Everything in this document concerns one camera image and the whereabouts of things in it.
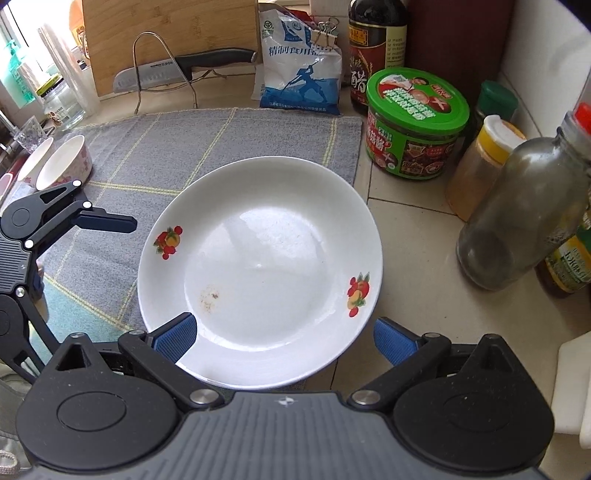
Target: tiled countertop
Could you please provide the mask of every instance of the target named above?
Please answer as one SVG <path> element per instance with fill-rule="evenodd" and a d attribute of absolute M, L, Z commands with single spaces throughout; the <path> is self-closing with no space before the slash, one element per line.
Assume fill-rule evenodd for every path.
<path fill-rule="evenodd" d="M 198 82 L 199 108 L 256 108 L 258 102 L 250 100 L 253 82 L 253 75 Z M 101 111 L 88 122 L 131 116 L 136 101 L 134 94 L 104 100 Z M 145 93 L 140 112 L 182 110 L 192 103 L 185 88 Z M 347 90 L 342 92 L 341 111 L 355 115 Z M 384 249 L 384 282 L 372 320 L 386 315 L 419 335 L 439 332 L 460 343 L 476 343 L 485 333 L 498 333 L 551 401 L 558 348 L 591 329 L 589 292 L 552 299 L 534 272 L 498 293 L 469 284 L 456 261 L 463 222 L 445 201 L 448 178 L 449 173 L 423 183 L 395 178 L 374 167 L 361 145 L 355 189 L 368 202 Z M 311 377 L 306 388 L 338 390 L 346 397 L 386 371 L 390 364 L 375 349 L 372 328 L 370 321 L 338 361 Z M 579 480 L 591 471 L 591 451 L 581 450 L 577 437 L 555 435 L 542 467 L 553 479 Z"/>

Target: placemat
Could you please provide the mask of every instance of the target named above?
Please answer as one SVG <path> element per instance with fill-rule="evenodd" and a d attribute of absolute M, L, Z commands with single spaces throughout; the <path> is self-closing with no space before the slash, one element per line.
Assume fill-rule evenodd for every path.
<path fill-rule="evenodd" d="M 361 126 L 358 117 L 233 108 L 74 129 L 61 140 L 86 137 L 93 160 L 89 200 L 134 216 L 138 228 L 129 235 L 73 228 L 46 252 L 49 326 L 58 340 L 83 331 L 106 342 L 144 327 L 137 299 L 142 248 L 160 213 L 192 182 L 243 158 L 286 155 L 322 164 L 352 184 Z"/>

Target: metal screw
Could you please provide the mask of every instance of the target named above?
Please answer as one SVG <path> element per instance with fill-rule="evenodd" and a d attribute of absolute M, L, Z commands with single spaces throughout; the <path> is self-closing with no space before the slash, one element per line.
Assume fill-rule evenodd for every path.
<path fill-rule="evenodd" d="M 379 393 L 375 390 L 357 390 L 351 397 L 359 405 L 374 405 L 379 402 Z"/>
<path fill-rule="evenodd" d="M 202 388 L 191 392 L 189 398 L 197 405 L 208 405 L 215 402 L 219 398 L 219 393 L 209 388 Z"/>

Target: black knife handle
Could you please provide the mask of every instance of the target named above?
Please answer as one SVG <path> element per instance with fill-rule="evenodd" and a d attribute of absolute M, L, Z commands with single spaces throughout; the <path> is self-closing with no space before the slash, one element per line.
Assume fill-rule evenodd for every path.
<path fill-rule="evenodd" d="M 248 48 L 217 48 L 189 55 L 179 55 L 174 59 L 187 80 L 191 81 L 193 78 L 191 68 L 193 67 L 215 69 L 232 63 L 253 63 L 256 60 L 256 52 Z"/>

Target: plate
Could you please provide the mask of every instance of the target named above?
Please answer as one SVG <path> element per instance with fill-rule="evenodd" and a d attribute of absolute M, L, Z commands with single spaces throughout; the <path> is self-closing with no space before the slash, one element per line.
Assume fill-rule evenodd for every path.
<path fill-rule="evenodd" d="M 381 283 L 378 229 L 353 187 L 307 160 L 257 157 L 205 175 L 163 211 L 142 251 L 138 298 L 149 331 L 195 315 L 181 368 L 262 390 L 336 359 Z"/>

